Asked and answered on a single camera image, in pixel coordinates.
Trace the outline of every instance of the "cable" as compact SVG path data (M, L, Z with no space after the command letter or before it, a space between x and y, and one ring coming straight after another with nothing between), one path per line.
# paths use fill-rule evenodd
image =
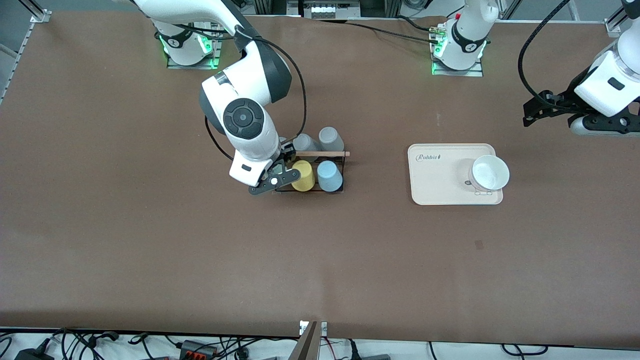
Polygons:
M320 344L320 346L321 346L321 347L325 347L325 346L327 346L327 345L329 345L329 344L331 344L331 345L334 345L334 344L340 344L340 345L342 345L342 344L344 344L344 341L329 341L329 342L327 342L327 343L325 343L325 344Z
M457 8L457 9L453 10L451 13L449 13L449 15L447 15L447 16L446 16L446 17L447 17L447 19L448 19L451 15L453 15L453 14L457 13L458 11L462 10L462 8L464 8L464 7L465 7L465 6L463 5L463 6L459 7L459 8Z
M2 338L2 339L0 339L0 344L3 343L5 340L8 340L9 342L6 344L6 347L4 348L4 350L2 350L2 352L0 352L0 359L2 359L2 357L7 352L7 350L9 350L9 347L11 346L11 343L13 342L13 339L11 339L11 338Z
M517 353L514 352L510 352L509 350L507 350L506 347L507 344L500 344L500 347L502 348L502 351L504 351L505 353L511 355L511 356L515 356L515 357L520 357L520 360L525 360L525 356L540 356L544 353L546 353L549 350L549 346L548 345L543 345L545 348L538 351L538 352L522 352L522 350L520 350L520 347L516 344L509 344L513 347L516 348L516 350L518 350Z
M302 134L302 131L304 131L305 125L307 124L307 88L305 87L305 80L302 78L302 72L300 71L298 64L293 60L293 58L289 54L287 54L286 51L284 51L284 49L270 42L267 39L262 37L250 37L249 35L243 33L237 28L236 28L236 33L239 33L240 35L248 39L251 39L253 41L264 42L265 44L274 47L276 50L280 51L287 59L289 59L289 61L291 61L291 63L293 64L293 67L296 69L296 72L298 73L298 77L300 78L300 85L302 86L302 102L303 102L302 125L300 126L300 130L296 133L296 136Z
M335 357L335 352L333 351L333 346L331 346L331 342L329 341L329 338L325 336L323 339L326 341L326 344L329 345L329 350L331 350L331 354L333 355L333 360L338 360L338 358Z
M347 339L351 343L351 360L362 360L360 354L358 353L358 347L356 346L356 342L353 339Z
M222 345L222 336L220 336L220 337L219 337L219 339L220 339L220 345ZM233 343L233 344L229 345L229 343L231 342L231 339L232 339L232 338L231 338L231 337L229 337L229 339L227 340L227 343L226 343L226 344L224 344L224 345L222 346L222 351L221 351L221 353L226 353L226 352L228 352L228 351L229 351L229 349L231 349L233 346L235 346L236 344L238 344L238 343L239 343L239 340L236 340L236 342L235 342L235 343ZM236 359L236 355L237 355L237 351L236 351L236 352L234 352L234 359Z
M211 129L209 129L209 119L207 119L207 117L204 117L204 124L207 127L207 132L209 133L209 136L211 137L211 140L213 140L213 143L216 144L216 147L218 148L218 150L220 150L220 152L222 152L222 155L226 156L229 160L233 161L233 157L231 157L231 155L227 154L226 151L224 151L222 149L222 147L220 147L220 144L218 144L218 141L216 140L215 137L213 137L213 134L211 133Z
M378 29L378 28L374 28L373 26L369 26L369 25L355 24L353 22L345 22L345 25L360 26L361 28L365 28L365 29L369 29L369 30L373 30L373 31L379 31L381 33L394 35L394 36L401 37L401 38L407 38L407 39L411 39L411 40L418 40L418 41L428 42L430 44L437 44L438 43L436 40L430 40L430 39L426 39L426 38L419 38L419 37L413 37L413 36L410 36L410 35L394 33L393 31Z
M233 40L234 39L232 37L215 37L213 35L207 35L207 34L203 33L202 31L199 31L198 30L199 28L192 28L191 26L180 25L180 24L178 24L176 26L178 28L181 28L181 29L192 31L192 32L200 35L201 37L208 38L209 40ZM220 34L226 34L227 33L226 31L223 31L223 30L211 30L211 29L203 29L203 30L212 31L214 33L220 33Z
M531 87L531 85L529 85L529 82L527 81L527 79L524 76L524 69L522 67L522 62L524 60L524 54L527 52L527 49L529 48L529 45L531 45L531 42L533 41L533 39L536 38L536 36L538 35L538 33L540 32L540 30L542 30L542 28L545 27L545 25L547 25L547 23L551 20L551 18L553 18L554 16L556 16L556 14L562 9L564 8L565 5L567 5L569 3L569 1L571 0L562 0L562 2L560 2L560 4L558 4L558 6L556 6L555 9L553 9L551 11L551 13L549 13L549 15L547 15L547 17L544 18L544 20L542 20L542 22L540 23L540 25L538 25L538 27L531 33L531 35L529 36L529 38L527 39L527 41L524 43L524 45L522 46L522 49L520 50L520 56L518 56L518 75L520 76L520 80L522 82L522 84L524 85L524 87L531 93L531 95L533 95L533 97L538 100L540 103L545 104L547 106L550 106L553 109L556 110L564 110L564 111L573 111L576 110L576 108L565 108L564 106L558 106L556 104L552 104L551 102L548 102L546 99L542 98L542 96L540 96L535 90L533 90L533 88Z
M174 347L180 348L180 343L176 343L176 342L174 342L173 340L171 340L171 339L169 338L169 336L164 335L164 338L165 338L167 341L169 341L171 344L173 344L173 346L174 346Z
M406 20L406 21L409 23L409 25L413 26L414 28L416 28L416 29L418 29L418 30L422 30L422 31L427 31L427 32L429 32L429 28L425 28L425 27L422 27L422 26L420 26L420 25L416 24L416 23L415 23L415 22L413 22L413 20L411 20L409 17L406 17L406 16L404 16L404 15L398 15L398 16L396 16L396 18L397 18L397 19L403 19L403 20Z
M206 33L216 33L216 34L226 34L227 33L227 30L196 28L195 26L184 25L184 24L174 24L174 26L177 26L180 29L191 30L191 31L204 31Z
M80 351L80 356L78 357L78 360L82 360L82 356L84 355L84 351L86 349L91 350L91 353L93 354L93 358L94 359L100 359L100 360L104 360L104 358L94 349L92 348L89 343L84 339L84 337L86 335L82 335L80 336L78 333L72 331L72 330L68 330L68 329L62 329L62 341L60 343L60 347L61 347L61 352L62 352L62 358L64 360L70 360L69 356L67 355L67 351L65 350L65 342L66 342L66 338L67 338L67 334L72 334L76 337L76 340L78 341L78 343L81 343L84 345L82 351ZM76 350L76 348L74 347L73 350L71 351L71 357L73 358L73 353Z
M69 345L69 347L73 346L73 348L71 349L70 359L74 358L74 352L76 352L76 348L78 347L78 345L80 345L80 341L78 339L75 339L74 341L75 341L75 345L74 345L74 342L72 342L71 345Z
M433 360L438 360L438 358L436 357L436 353L433 352L433 344L429 341L429 350L431 351L431 357L433 358Z
M142 338L142 347L145 348L145 352L147 353L147 356L149 356L149 360L156 360L153 356L151 356L151 353L149 352L149 348L147 347L147 342L145 341L145 338Z

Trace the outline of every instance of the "wooden stick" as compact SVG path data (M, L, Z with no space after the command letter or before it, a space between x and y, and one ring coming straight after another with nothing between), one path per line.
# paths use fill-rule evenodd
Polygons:
M298 151L297 156L323 156L325 158L348 158L351 156L349 151Z

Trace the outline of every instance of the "white robot link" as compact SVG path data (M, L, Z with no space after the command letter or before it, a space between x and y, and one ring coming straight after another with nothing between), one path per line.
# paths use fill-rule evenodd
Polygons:
M459 19L438 25L446 33L433 56L454 70L471 68L482 55L486 37L499 13L497 0L466 0Z
M300 174L286 167L295 150L291 144L280 145L273 121L264 109L287 95L291 72L269 45L255 40L260 35L235 5L230 0L131 2L154 21L158 30L164 26L163 31L177 31L167 24L192 22L215 21L224 26L243 57L202 83L200 107L213 127L236 148L229 175L247 184L253 195L298 180ZM188 49L183 53L192 54Z
M640 0L622 4L631 27L598 54L566 91L554 95L545 90L524 104L525 127L539 119L573 114L569 128L578 135L640 136L640 117L630 109L640 103Z

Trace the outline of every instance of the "white tray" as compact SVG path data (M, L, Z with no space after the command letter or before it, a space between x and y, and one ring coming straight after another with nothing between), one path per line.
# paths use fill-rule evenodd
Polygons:
M482 155L495 155L486 143L416 143L409 147L411 196L418 205L497 205L502 190L481 192L469 169Z

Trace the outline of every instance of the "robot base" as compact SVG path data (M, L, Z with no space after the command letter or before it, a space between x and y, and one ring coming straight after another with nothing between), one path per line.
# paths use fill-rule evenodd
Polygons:
M438 24L438 29L445 29L445 24ZM473 78L481 78L482 70L482 53L476 63L467 70L454 70L442 62L437 54L444 50L447 44L446 32L430 33L429 39L438 41L438 44L430 44L431 48L431 75L448 75L448 76L470 76Z

